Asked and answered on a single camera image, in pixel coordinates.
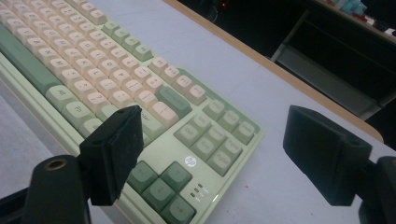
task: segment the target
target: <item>table surface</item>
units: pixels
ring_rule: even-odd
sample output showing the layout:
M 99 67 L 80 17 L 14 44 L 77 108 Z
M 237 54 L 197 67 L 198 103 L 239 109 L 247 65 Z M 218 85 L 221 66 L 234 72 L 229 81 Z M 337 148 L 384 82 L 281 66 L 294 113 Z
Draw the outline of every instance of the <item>table surface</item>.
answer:
M 372 127 L 174 0 L 91 0 L 169 63 L 187 68 L 266 132 L 207 223 L 359 223 L 361 200 L 331 207 L 283 147 L 290 105 L 317 110 L 373 146 L 396 152 Z M 0 198 L 26 188 L 40 161 L 62 148 L 0 82 Z M 92 208 L 93 223 L 112 221 Z

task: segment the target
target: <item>green keyboard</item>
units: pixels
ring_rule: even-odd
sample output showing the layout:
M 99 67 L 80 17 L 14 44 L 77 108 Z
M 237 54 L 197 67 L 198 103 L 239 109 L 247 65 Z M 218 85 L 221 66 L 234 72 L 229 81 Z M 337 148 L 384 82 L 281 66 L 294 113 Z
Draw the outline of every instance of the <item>green keyboard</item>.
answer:
M 4 0 L 0 19 L 0 78 L 68 153 L 142 107 L 145 147 L 117 202 L 135 223 L 204 223 L 264 137 L 87 0 Z

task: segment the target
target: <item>sage green keycap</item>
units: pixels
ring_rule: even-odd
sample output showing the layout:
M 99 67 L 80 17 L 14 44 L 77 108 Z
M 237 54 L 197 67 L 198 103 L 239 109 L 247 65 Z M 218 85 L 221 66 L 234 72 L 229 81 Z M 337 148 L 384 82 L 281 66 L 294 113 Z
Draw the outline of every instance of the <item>sage green keycap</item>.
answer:
M 199 133 L 206 132 L 212 126 L 210 118 L 204 113 L 197 114 L 189 121 L 189 124 L 196 128 Z
M 151 142 L 151 138 L 146 133 L 143 133 L 143 147 L 148 146 Z
M 173 224 L 190 223 L 194 214 L 195 210 L 178 195 L 161 212 L 163 219 Z
M 204 134 L 204 137 L 209 139 L 215 145 L 215 148 L 218 148 L 227 136 L 224 129 L 219 126 L 213 126 Z
M 158 101 L 162 101 L 171 107 L 180 119 L 192 111 L 190 103 L 170 87 L 163 87 L 155 96 L 157 96 Z
M 204 112 L 213 120 L 218 120 L 224 114 L 224 109 L 224 103 L 214 100 L 204 108 Z
M 49 88 L 46 92 L 46 98 L 58 111 L 62 111 L 65 105 L 78 101 L 73 92 L 64 85 Z
M 153 57 L 151 48 L 149 48 L 149 46 L 143 45 L 143 44 L 138 45 L 136 48 L 134 48 L 134 50 L 132 51 L 132 54 L 140 62 L 145 62 L 148 59 L 151 59 Z
M 236 125 L 239 123 L 239 115 L 233 110 L 225 112 L 225 114 L 218 120 L 218 124 L 221 125 L 227 132 L 232 132 Z
M 120 26 L 114 21 L 108 21 L 103 25 L 102 31 L 108 36 L 112 36 L 116 30 L 120 29 Z
M 165 127 L 155 119 L 146 109 L 142 108 L 142 128 L 143 132 L 148 135 L 151 141 L 166 131 Z
M 192 144 L 200 137 L 198 131 L 190 124 L 186 124 L 175 133 L 175 137 L 186 147 Z
M 235 161 L 242 153 L 242 148 L 239 141 L 233 138 L 228 138 L 225 140 L 219 147 L 219 150 L 227 154 L 232 161 Z
M 146 189 L 142 197 L 158 213 L 175 197 L 175 192 L 160 178 Z
M 239 126 L 233 130 L 233 136 L 235 136 L 243 144 L 247 145 L 254 136 L 255 129 L 247 121 L 243 121 Z
M 130 35 L 124 39 L 122 42 L 122 47 L 125 48 L 128 52 L 132 53 L 134 49 L 140 45 L 140 40 Z
M 165 181 L 172 190 L 178 193 L 189 183 L 192 179 L 192 175 L 180 164 L 174 162 L 161 174 L 161 179 Z
M 225 176 L 233 165 L 233 160 L 221 150 L 217 150 L 206 162 L 219 175 Z
M 9 30 L 0 24 L 0 51 L 43 95 L 62 83 Z
M 198 139 L 198 141 L 190 148 L 201 160 L 207 161 L 216 150 L 215 145 L 206 137 Z
M 125 29 L 118 29 L 114 32 L 114 34 L 111 36 L 117 43 L 122 44 L 123 41 L 129 36 L 128 31 Z
M 79 126 L 78 132 L 87 138 L 93 133 L 103 122 L 99 119 L 89 119 Z
M 105 122 L 105 120 L 107 120 L 108 118 L 110 118 L 110 116 L 112 114 L 114 114 L 116 111 L 118 111 L 119 109 L 114 106 L 114 105 L 105 105 L 104 107 L 102 107 L 102 109 L 100 109 L 97 113 L 96 116 L 103 122 Z
M 85 121 L 96 118 L 91 110 L 80 101 L 66 105 L 61 113 L 77 130 Z
M 141 194 L 157 178 L 157 174 L 144 161 L 140 161 L 129 174 L 127 182 Z

